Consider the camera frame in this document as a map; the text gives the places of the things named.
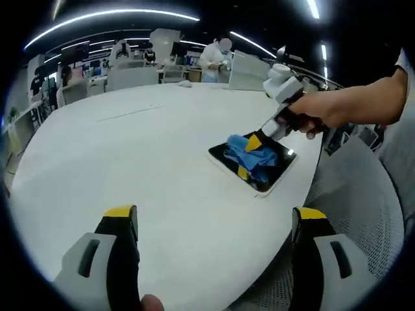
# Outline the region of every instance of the black handle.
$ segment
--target black handle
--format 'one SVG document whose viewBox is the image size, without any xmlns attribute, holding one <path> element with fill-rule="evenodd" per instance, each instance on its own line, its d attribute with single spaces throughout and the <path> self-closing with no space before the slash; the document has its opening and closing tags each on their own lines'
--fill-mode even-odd
<svg viewBox="0 0 415 311">
<path fill-rule="evenodd" d="M 317 132 L 324 132 L 329 129 L 328 126 L 325 125 L 320 118 L 310 117 L 305 113 L 297 115 L 296 113 L 292 112 L 288 107 L 284 108 L 278 114 L 277 118 L 282 118 L 294 131 L 298 131 L 301 127 L 303 127 L 310 121 L 314 123 L 314 130 Z"/>
<path fill-rule="evenodd" d="M 115 235 L 106 271 L 106 290 L 112 311 L 141 311 L 138 293 L 137 207 L 128 217 L 105 216 L 95 233 Z"/>
</svg>

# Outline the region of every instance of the ceiling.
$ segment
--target ceiling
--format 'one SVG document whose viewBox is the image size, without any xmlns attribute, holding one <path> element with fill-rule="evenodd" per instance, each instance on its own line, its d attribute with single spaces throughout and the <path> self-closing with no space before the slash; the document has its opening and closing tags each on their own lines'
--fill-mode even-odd
<svg viewBox="0 0 415 311">
<path fill-rule="evenodd" d="M 148 36 L 156 28 L 181 30 L 184 40 L 209 44 L 220 34 L 235 31 L 276 54 L 285 51 L 304 59 L 296 65 L 324 75 L 343 86 L 368 84 L 394 70 L 400 50 L 399 23 L 393 14 L 397 1 L 315 0 L 315 19 L 307 0 L 190 1 L 190 0 L 61 0 L 56 19 L 39 24 L 33 36 L 68 19 L 114 8 L 149 8 L 198 17 L 194 22 L 159 14 L 112 14 L 66 25 L 39 39 L 26 50 L 27 58 L 93 34 L 94 41 L 119 36 Z M 230 36 L 235 49 L 260 57 L 270 56 L 249 43 Z M 321 44 L 327 49 L 322 58 Z"/>
</svg>

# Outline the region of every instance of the ceiling light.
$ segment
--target ceiling light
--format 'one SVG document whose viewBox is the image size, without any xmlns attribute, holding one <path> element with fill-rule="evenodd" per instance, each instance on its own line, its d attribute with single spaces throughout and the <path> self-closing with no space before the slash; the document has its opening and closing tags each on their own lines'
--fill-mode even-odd
<svg viewBox="0 0 415 311">
<path fill-rule="evenodd" d="M 48 58 L 46 61 L 44 61 L 44 63 L 47 63 L 47 62 L 50 62 L 51 60 L 54 60 L 55 58 L 58 58 L 58 57 L 60 57 L 62 54 L 58 54 L 58 55 L 55 55 L 55 56 L 53 56 L 53 57 L 51 57 L 51 58 Z"/>
<path fill-rule="evenodd" d="M 124 40 L 149 40 L 150 38 L 127 38 Z"/>
<path fill-rule="evenodd" d="M 252 42 L 251 40 L 245 38 L 244 36 L 241 36 L 240 34 L 237 34 L 236 32 L 231 31 L 230 34 L 233 34 L 234 36 L 239 37 L 240 39 L 245 40 L 246 42 L 251 43 L 252 45 L 255 45 L 258 49 L 261 49 L 262 51 L 266 52 L 267 54 L 271 55 L 273 58 L 277 58 L 277 56 L 273 55 L 270 51 L 267 51 L 266 49 L 264 49 L 262 46 L 260 46 L 259 44 L 256 44 L 255 42 Z"/>
<path fill-rule="evenodd" d="M 57 24 L 57 25 L 53 26 L 52 28 L 49 28 L 48 30 L 42 32 L 41 34 L 39 34 L 35 38 L 33 38 L 28 44 L 26 44 L 24 49 L 27 49 L 34 42 L 38 41 L 40 38 L 46 36 L 47 34 L 50 34 L 52 31 L 55 31 L 56 29 L 59 29 L 59 28 L 61 28 L 63 26 L 66 26 L 68 24 L 72 24 L 76 21 L 80 21 L 80 20 L 95 17 L 95 16 L 108 15 L 108 14 L 121 14 L 121 13 L 155 13 L 155 14 L 164 14 L 164 15 L 170 15 L 170 16 L 186 18 L 186 19 L 190 19 L 192 21 L 200 21 L 196 17 L 191 17 L 191 16 L 187 16 L 187 15 L 183 15 L 183 14 L 177 14 L 177 13 L 173 13 L 173 12 L 166 12 L 166 11 L 159 11 L 159 10 L 147 10 L 147 9 L 142 9 L 142 8 L 102 11 L 102 12 L 96 12 L 96 13 L 91 13 L 91 14 L 86 14 L 86 15 L 83 15 L 83 16 L 79 16 L 79 17 L 70 19 L 68 21 L 65 21 L 63 23 Z"/>
<path fill-rule="evenodd" d="M 110 48 L 108 48 L 108 49 L 102 49 L 102 50 L 96 50 L 96 51 L 91 51 L 91 52 L 89 52 L 90 54 L 92 54 L 92 53 L 98 53 L 98 52 L 103 52 L 103 51 L 109 51 L 109 50 L 111 50 L 112 48 L 110 47 Z"/>
<path fill-rule="evenodd" d="M 54 6 L 54 10 L 53 10 L 53 16 L 52 16 L 52 19 L 55 19 L 56 18 L 56 15 L 58 15 L 58 11 L 59 11 L 59 9 L 60 9 L 60 5 L 62 4 L 62 0 L 57 0 L 56 1 L 56 4 L 55 4 L 55 6 Z"/>
<path fill-rule="evenodd" d="M 188 43 L 188 44 L 194 44 L 194 45 L 200 45 L 201 47 L 207 47 L 206 44 L 203 43 L 197 43 L 197 42 L 192 42 L 192 41 L 185 41 L 185 40 L 180 40 L 181 43 Z"/>
<path fill-rule="evenodd" d="M 326 51 L 326 46 L 324 44 L 322 44 L 322 54 L 323 54 L 323 59 L 327 60 L 327 51 Z"/>
<path fill-rule="evenodd" d="M 309 3 L 310 10 L 311 10 L 311 13 L 312 13 L 313 17 L 314 18 L 320 18 L 320 16 L 318 15 L 316 1 L 315 0 L 307 0 L 307 2 Z"/>
<path fill-rule="evenodd" d="M 101 42 L 95 42 L 95 43 L 90 43 L 89 45 L 97 45 L 97 44 L 103 44 L 103 43 L 109 43 L 109 42 L 114 42 L 114 40 L 106 40 L 106 41 L 101 41 Z"/>
<path fill-rule="evenodd" d="M 80 45 L 80 44 L 85 44 L 85 43 L 89 43 L 89 40 L 88 40 L 88 41 L 84 41 L 84 42 L 80 42 L 80 43 L 76 43 L 76 44 L 72 44 L 72 45 L 70 45 L 70 46 L 68 46 L 68 47 L 64 47 L 64 48 L 62 48 L 62 50 L 66 50 L 66 49 L 68 49 L 68 48 L 70 48 L 70 47 L 75 47 L 75 46 L 77 46 L 77 45 Z"/>
</svg>

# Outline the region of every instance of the person in white coat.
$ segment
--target person in white coat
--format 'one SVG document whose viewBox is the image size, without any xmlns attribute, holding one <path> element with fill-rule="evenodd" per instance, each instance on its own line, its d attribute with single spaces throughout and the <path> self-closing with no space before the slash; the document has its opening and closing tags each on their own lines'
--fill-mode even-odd
<svg viewBox="0 0 415 311">
<path fill-rule="evenodd" d="M 202 82 L 218 83 L 221 65 L 231 61 L 232 41 L 223 38 L 215 40 L 203 50 L 199 66 L 202 68 Z"/>
</svg>

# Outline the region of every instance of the office desk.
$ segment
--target office desk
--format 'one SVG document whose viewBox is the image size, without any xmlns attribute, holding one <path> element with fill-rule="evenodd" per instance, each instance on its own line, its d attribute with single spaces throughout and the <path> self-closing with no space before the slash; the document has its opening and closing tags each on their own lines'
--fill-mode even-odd
<svg viewBox="0 0 415 311">
<path fill-rule="evenodd" d="M 263 92 L 220 84 L 142 86 L 55 111 L 20 162 L 12 214 L 52 280 L 64 253 L 105 210 L 138 210 L 140 294 L 166 310 L 222 310 L 264 271 L 291 230 L 322 136 L 281 140 L 298 159 L 265 198 L 214 165 L 208 149 L 258 129 L 277 109 Z"/>
</svg>

